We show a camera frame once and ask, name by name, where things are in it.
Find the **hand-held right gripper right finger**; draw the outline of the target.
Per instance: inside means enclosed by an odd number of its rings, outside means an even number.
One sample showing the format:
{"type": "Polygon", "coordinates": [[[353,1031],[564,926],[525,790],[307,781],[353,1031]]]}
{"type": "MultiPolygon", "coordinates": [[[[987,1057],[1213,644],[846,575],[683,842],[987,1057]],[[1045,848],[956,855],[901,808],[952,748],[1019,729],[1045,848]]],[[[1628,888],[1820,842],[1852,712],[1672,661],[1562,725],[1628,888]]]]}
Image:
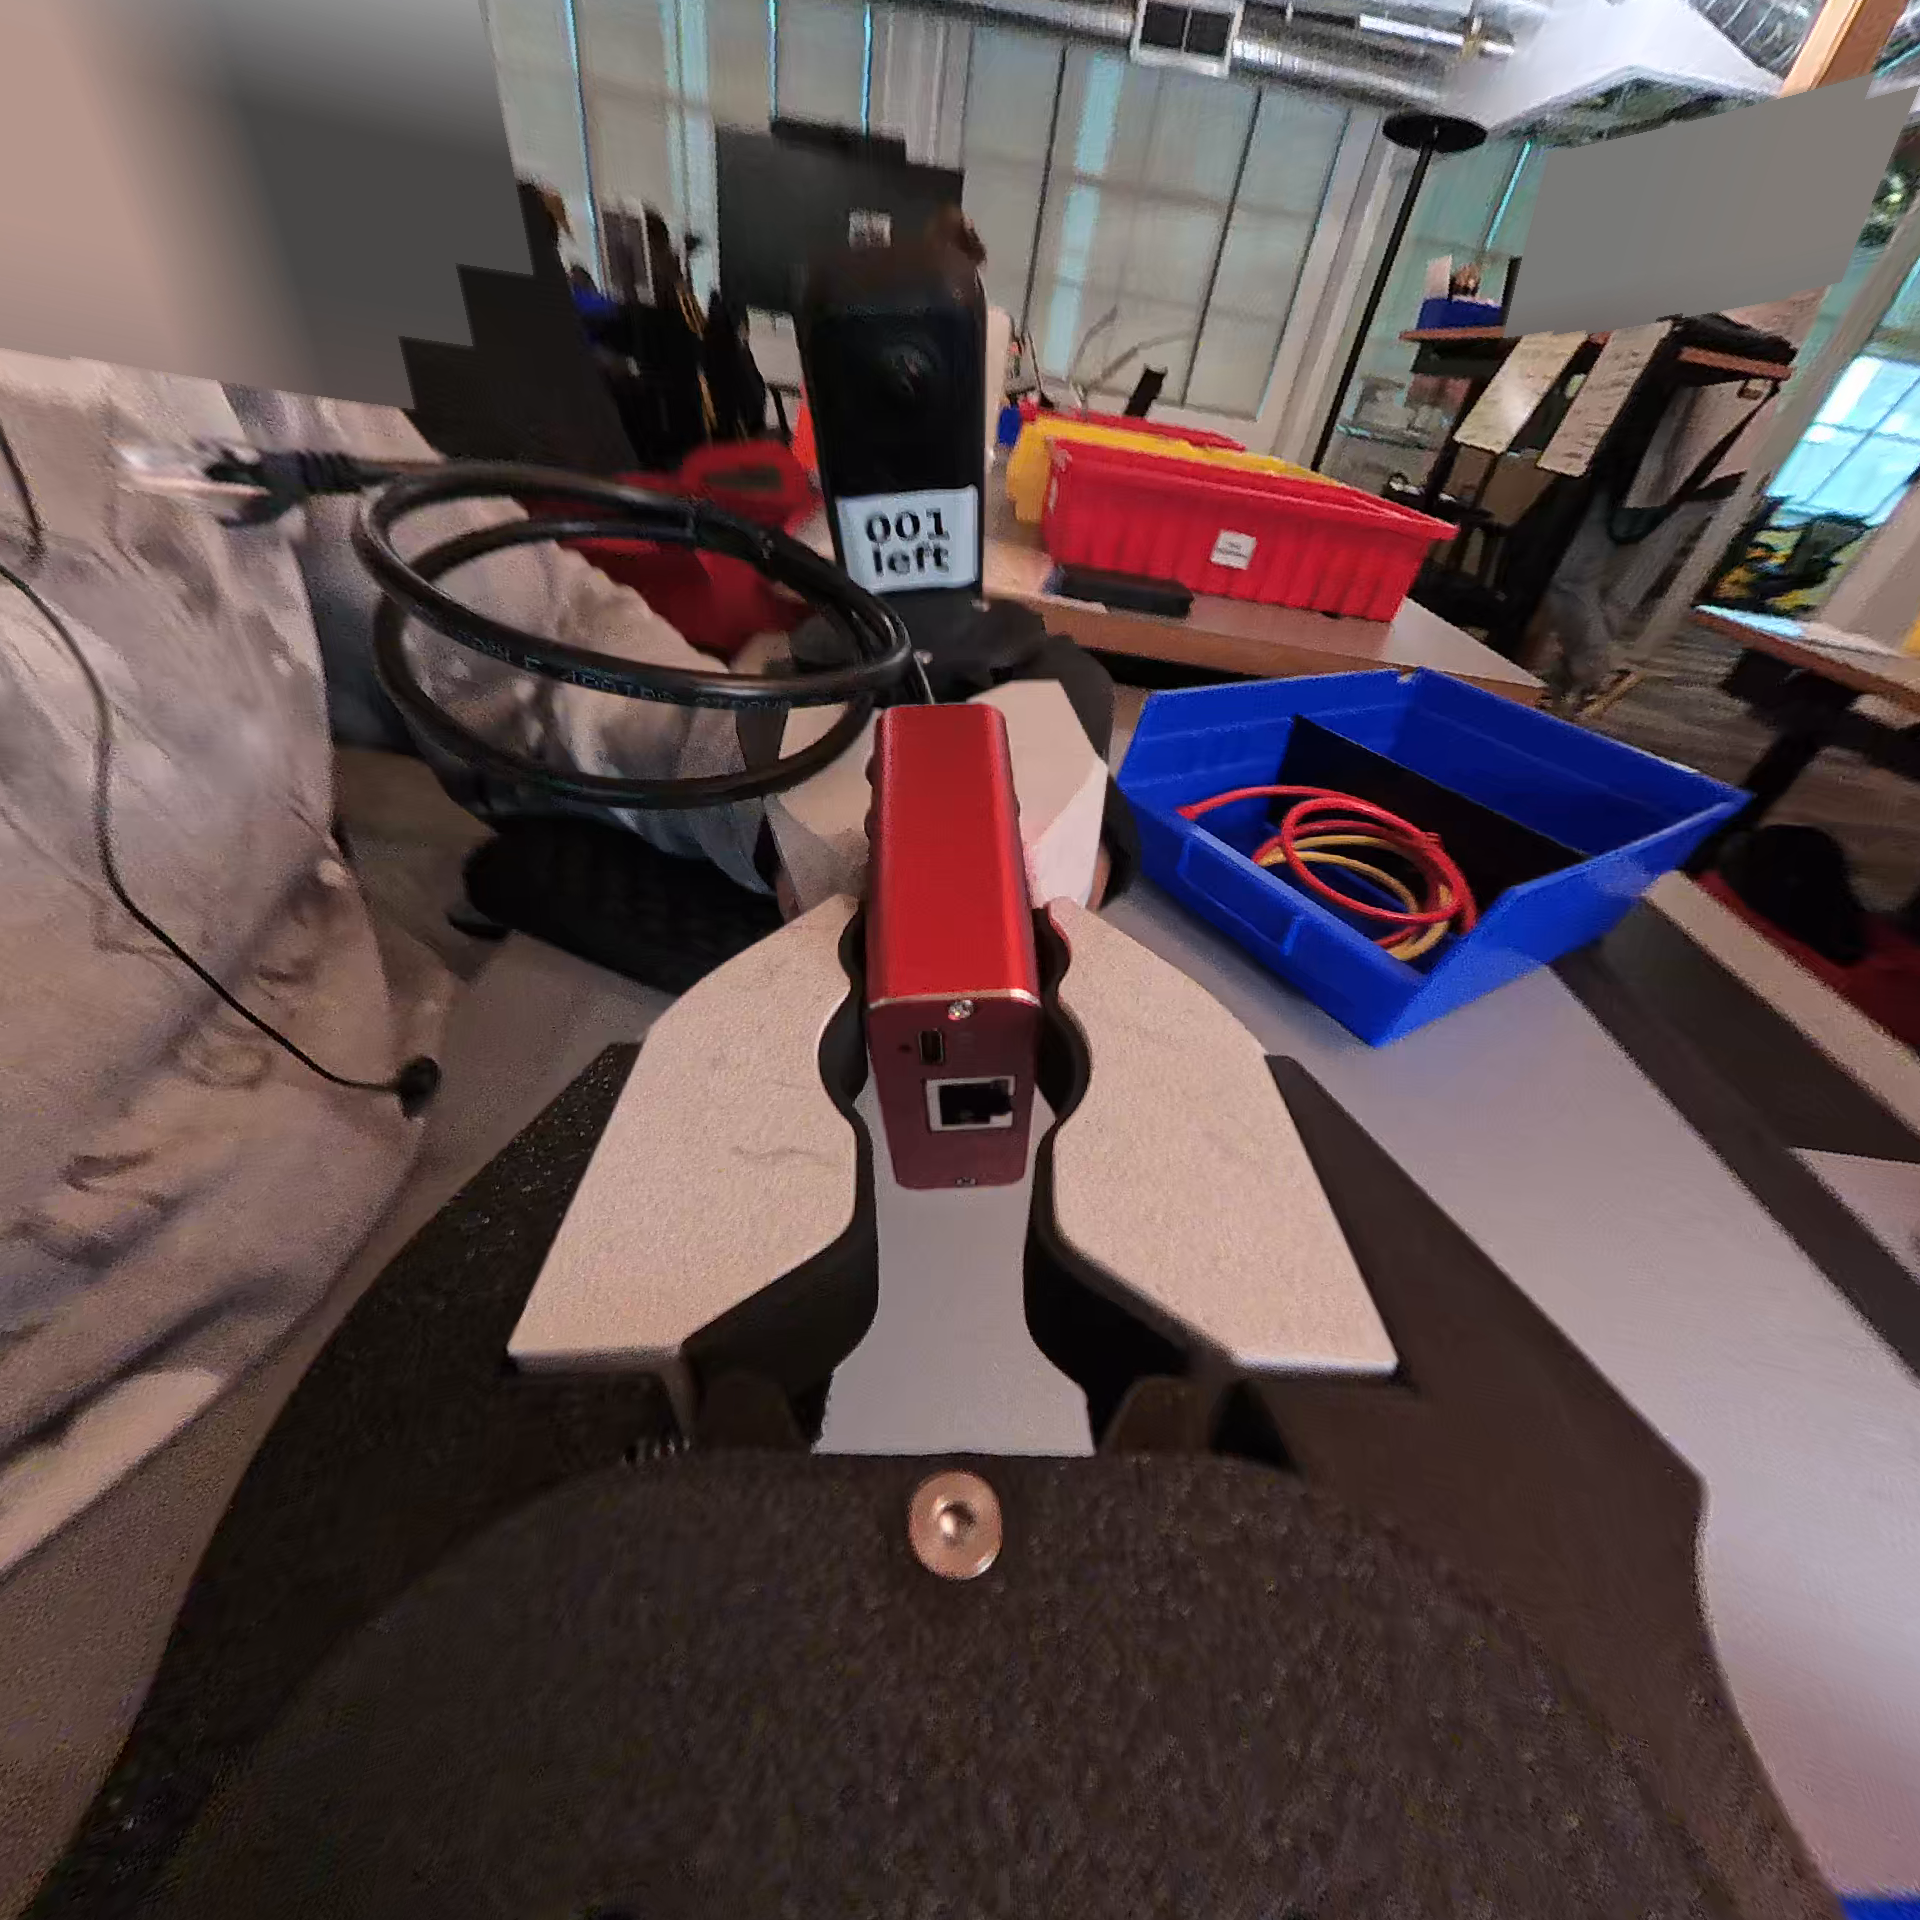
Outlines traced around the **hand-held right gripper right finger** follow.
{"type": "Polygon", "coordinates": [[[1258,1034],[1186,972],[1057,898],[1085,1050],[1046,1136],[1062,1250],[1228,1375],[1393,1375],[1398,1352],[1258,1034]]]}

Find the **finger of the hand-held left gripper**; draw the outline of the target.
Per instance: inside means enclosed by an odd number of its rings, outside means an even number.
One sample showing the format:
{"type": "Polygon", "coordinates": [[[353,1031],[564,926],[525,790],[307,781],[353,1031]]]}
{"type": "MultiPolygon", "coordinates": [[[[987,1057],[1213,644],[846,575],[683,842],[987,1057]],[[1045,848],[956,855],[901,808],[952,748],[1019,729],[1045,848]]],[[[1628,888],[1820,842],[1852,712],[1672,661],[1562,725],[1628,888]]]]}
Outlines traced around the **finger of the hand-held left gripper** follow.
{"type": "Polygon", "coordinates": [[[995,709],[1006,727],[1028,902],[1100,906],[1114,887],[1110,776],[1066,687],[1051,678],[1008,680],[971,704],[995,709]]]}
{"type": "Polygon", "coordinates": [[[761,799],[777,853],[776,890],[788,919],[834,895],[860,901],[868,890],[874,734],[868,714],[822,770],[761,799]]]}

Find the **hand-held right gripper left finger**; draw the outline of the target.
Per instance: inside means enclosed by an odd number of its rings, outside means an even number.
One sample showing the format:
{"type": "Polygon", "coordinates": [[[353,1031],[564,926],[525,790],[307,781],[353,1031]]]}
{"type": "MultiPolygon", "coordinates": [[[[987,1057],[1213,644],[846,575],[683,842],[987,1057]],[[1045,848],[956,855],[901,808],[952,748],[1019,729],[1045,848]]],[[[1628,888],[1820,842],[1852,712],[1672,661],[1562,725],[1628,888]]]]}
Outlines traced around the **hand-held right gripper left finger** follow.
{"type": "Polygon", "coordinates": [[[854,1223],[858,1130],[820,1064],[854,911],[818,902],[651,1022],[509,1335],[522,1372],[681,1361],[854,1223]]]}

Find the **red metal ethernet adapter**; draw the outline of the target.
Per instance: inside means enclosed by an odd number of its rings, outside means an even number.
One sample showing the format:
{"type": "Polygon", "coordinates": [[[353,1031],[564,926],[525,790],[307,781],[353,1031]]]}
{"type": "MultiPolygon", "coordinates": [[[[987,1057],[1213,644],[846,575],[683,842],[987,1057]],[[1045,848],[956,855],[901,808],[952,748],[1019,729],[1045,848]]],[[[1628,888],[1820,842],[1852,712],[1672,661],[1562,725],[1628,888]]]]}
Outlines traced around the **red metal ethernet adapter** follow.
{"type": "Polygon", "coordinates": [[[1010,737],[987,704],[894,705],[872,757],[864,1029],[896,1181],[1017,1183],[1042,983],[1010,737]]]}

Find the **person's left forearm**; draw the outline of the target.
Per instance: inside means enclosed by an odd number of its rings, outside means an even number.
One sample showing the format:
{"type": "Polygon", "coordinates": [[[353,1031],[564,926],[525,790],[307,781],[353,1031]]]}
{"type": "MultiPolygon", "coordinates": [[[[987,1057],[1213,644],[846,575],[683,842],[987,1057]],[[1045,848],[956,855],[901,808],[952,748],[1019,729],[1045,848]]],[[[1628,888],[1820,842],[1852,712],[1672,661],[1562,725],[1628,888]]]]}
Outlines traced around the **person's left forearm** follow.
{"type": "MultiPolygon", "coordinates": [[[[321,495],[288,520],[326,676],[326,718],[348,748],[414,752],[400,711],[378,684],[373,625],[382,597],[353,549],[361,505],[321,495]]],[[[516,544],[452,572],[449,594],[516,631],[596,656],[675,669],[717,669],[642,597],[555,544],[516,544]]],[[[657,704],[522,673],[420,623],[406,656],[432,702],[489,744],[589,776],[667,780],[738,775],[748,768],[737,711],[657,704]]],[[[776,888],[777,850],[763,802],[697,808],[616,808],[675,856],[700,856],[741,887],[776,888]]]]}

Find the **yellow plastic tray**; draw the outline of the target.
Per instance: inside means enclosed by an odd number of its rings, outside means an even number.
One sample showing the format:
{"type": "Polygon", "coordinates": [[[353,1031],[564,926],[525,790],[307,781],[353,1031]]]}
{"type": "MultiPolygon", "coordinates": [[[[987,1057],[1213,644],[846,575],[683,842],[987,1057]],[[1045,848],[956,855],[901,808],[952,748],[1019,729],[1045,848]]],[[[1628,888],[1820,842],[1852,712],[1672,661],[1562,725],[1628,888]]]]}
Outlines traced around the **yellow plastic tray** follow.
{"type": "Polygon", "coordinates": [[[1308,465],[1290,463],[1275,455],[1252,452],[1235,439],[1200,426],[1132,415],[1034,410],[1022,415],[1019,434],[1004,469],[1006,495],[1016,509],[1016,518],[1022,522],[1037,526],[1042,518],[1049,490],[1051,448],[1057,440],[1168,461],[1206,463],[1232,472],[1302,477],[1309,481],[1323,477],[1308,465]]]}

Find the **black monitor screen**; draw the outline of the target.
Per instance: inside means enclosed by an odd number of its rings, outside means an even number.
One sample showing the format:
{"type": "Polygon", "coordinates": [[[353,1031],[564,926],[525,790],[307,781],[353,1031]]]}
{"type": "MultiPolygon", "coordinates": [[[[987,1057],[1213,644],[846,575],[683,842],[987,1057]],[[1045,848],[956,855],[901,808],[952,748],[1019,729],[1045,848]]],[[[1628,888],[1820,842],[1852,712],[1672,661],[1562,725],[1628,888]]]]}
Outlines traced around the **black monitor screen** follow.
{"type": "Polygon", "coordinates": [[[714,133],[714,255],[734,311],[798,306],[817,261],[914,241],[965,202],[965,174],[912,160],[894,135],[777,118],[714,133]]]}

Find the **red tote bag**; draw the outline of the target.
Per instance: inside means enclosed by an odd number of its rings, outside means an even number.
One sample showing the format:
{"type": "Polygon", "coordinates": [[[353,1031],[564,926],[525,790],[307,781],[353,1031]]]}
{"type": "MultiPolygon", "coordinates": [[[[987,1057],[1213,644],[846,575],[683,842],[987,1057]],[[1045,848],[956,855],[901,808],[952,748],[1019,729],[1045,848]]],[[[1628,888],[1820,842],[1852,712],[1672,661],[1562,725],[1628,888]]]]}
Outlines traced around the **red tote bag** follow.
{"type": "MultiPolygon", "coordinates": [[[[709,444],[673,470],[617,470],[616,480],[788,534],[818,505],[811,469],[780,439],[709,444]]],[[[795,631],[806,617],[793,592],[753,565],[706,549],[640,538],[577,538],[569,549],[633,590],[694,648],[723,661],[734,661],[758,636],[795,631]]]]}

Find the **red plastic tray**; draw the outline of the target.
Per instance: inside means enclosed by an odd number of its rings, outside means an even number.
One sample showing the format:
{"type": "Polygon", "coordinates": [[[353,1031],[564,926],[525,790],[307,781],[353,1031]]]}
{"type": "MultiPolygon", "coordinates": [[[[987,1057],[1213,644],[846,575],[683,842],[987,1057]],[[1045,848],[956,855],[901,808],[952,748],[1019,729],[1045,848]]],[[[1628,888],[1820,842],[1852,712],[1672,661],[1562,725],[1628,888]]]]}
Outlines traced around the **red plastic tray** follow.
{"type": "Polygon", "coordinates": [[[1066,569],[1387,622],[1451,527],[1316,472],[1057,440],[1040,537],[1066,569]]]}

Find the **black bin divider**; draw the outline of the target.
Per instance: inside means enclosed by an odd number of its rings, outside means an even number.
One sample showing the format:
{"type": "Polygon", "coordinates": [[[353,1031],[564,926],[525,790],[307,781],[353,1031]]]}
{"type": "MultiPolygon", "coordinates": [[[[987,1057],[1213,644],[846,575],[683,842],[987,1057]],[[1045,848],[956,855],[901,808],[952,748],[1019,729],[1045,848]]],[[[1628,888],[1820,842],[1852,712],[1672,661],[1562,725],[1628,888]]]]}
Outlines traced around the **black bin divider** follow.
{"type": "Polygon", "coordinates": [[[1436,833],[1485,909],[1513,887],[1570,871],[1584,855],[1552,808],[1531,797],[1529,781],[1481,748],[1477,736],[1428,727],[1376,748],[1360,740],[1357,725],[1296,718],[1281,776],[1370,799],[1436,833]]]}

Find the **black floor lamp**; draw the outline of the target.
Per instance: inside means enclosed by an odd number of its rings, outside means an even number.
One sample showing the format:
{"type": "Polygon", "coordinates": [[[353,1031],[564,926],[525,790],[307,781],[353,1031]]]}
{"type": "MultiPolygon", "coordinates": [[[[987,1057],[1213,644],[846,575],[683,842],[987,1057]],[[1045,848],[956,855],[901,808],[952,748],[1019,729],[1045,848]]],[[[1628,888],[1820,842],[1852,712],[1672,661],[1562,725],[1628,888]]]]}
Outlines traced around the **black floor lamp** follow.
{"type": "Polygon", "coordinates": [[[1325,469],[1329,452],[1342,418],[1345,399],[1354,384],[1371,327],[1376,321],[1379,306],[1393,278],[1403,234],[1419,202],[1434,162],[1437,157],[1472,153],[1485,141],[1488,127],[1451,112],[1393,112],[1384,120],[1384,137],[1397,153],[1413,154],[1413,162],[1403,189],[1398,192],[1398,202],[1395,206],[1393,226],[1387,226],[1385,239],[1379,249],[1374,274],[1364,286],[1364,301],[1360,304],[1357,317],[1352,324],[1352,335],[1346,340],[1346,351],[1337,367],[1329,408],[1323,410],[1316,439],[1312,444],[1312,457],[1308,465],[1314,470],[1325,469]]]}

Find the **person's torso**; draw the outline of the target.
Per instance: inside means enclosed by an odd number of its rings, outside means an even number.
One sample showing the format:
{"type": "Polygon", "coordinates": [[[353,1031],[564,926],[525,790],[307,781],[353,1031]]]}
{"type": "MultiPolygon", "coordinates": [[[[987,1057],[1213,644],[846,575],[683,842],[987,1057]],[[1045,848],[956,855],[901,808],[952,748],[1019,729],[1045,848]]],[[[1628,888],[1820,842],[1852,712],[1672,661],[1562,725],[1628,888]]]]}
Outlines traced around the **person's torso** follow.
{"type": "Polygon", "coordinates": [[[4,351],[2,1553],[307,1319],[417,1160],[336,822],[353,503],[235,522],[134,455],[326,445],[298,394],[4,351]]]}

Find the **black and red bag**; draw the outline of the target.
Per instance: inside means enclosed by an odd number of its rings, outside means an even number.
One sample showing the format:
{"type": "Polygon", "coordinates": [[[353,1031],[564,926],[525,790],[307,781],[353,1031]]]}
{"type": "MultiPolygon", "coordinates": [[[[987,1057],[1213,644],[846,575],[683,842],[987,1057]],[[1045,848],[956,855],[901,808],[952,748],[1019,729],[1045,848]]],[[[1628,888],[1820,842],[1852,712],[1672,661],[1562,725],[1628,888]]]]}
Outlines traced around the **black and red bag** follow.
{"type": "Polygon", "coordinates": [[[1724,850],[1699,884],[1858,1013],[1916,1047],[1918,942],[1866,905],[1828,831],[1771,822],[1724,850]]]}

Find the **wooden office desk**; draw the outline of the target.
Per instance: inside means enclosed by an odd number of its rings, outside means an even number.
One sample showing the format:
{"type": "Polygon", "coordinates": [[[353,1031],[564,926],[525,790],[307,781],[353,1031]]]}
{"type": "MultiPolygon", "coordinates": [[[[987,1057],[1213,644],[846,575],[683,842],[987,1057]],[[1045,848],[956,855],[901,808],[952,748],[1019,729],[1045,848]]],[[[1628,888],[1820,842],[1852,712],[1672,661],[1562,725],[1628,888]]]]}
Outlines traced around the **wooden office desk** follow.
{"type": "Polygon", "coordinates": [[[1766,732],[1724,837],[1761,828],[1825,752],[1918,783],[1916,656],[1778,614],[1694,608],[1692,620],[1734,644],[1720,687],[1766,732]]]}

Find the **standing desk with hanging papers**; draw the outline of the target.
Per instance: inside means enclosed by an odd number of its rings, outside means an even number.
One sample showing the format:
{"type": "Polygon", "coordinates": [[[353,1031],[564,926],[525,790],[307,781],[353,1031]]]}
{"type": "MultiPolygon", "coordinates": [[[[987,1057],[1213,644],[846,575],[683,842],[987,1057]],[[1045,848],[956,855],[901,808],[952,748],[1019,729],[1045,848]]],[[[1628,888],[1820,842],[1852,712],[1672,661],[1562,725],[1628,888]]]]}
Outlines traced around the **standing desk with hanging papers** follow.
{"type": "MultiPolygon", "coordinates": [[[[1403,487],[1398,498],[1424,512],[1440,512],[1440,500],[1457,487],[1458,429],[1520,340],[1506,335],[1500,321],[1418,324],[1402,330],[1398,340],[1413,348],[1410,389],[1440,389],[1443,394],[1434,406],[1448,421],[1419,490],[1403,487]]],[[[1649,367],[1672,389],[1734,381],[1749,389],[1761,385],[1761,394],[1771,397],[1786,384],[1794,356],[1794,348],[1773,342],[1771,335],[1752,327],[1728,320],[1677,320],[1672,321],[1649,367]]]]}

